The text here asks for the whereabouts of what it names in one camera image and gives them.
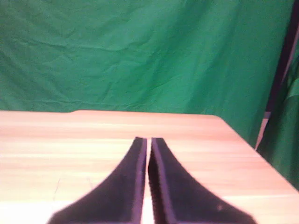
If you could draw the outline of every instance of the wood grain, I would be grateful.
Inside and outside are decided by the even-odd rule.
[[[298,192],[222,119],[100,111],[0,112],[0,224],[46,223],[103,181],[135,136],[163,137],[191,175],[258,223],[299,224]]]

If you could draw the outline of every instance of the black object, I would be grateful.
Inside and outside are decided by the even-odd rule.
[[[129,151],[98,187],[53,215],[49,224],[139,224],[144,196],[146,139]]]
[[[199,184],[162,138],[152,138],[148,169],[156,224],[256,223]]]

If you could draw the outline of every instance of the wooden table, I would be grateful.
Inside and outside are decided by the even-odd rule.
[[[298,192],[222,119],[99,111],[0,112],[0,223],[46,223],[103,181],[135,136],[165,138],[191,175],[258,223],[299,224]],[[148,180],[142,221],[153,223]]]

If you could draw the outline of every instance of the green backdrop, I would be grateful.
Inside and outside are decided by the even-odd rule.
[[[299,190],[299,43],[257,151]]]
[[[254,145],[293,0],[2,0],[0,109],[215,114]]]

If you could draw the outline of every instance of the black curved piece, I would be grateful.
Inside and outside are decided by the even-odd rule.
[[[162,138],[152,138],[149,185],[156,224],[255,224],[198,183]]]
[[[48,224],[139,224],[145,166],[146,139],[136,137],[107,179],[83,198],[55,213]]]

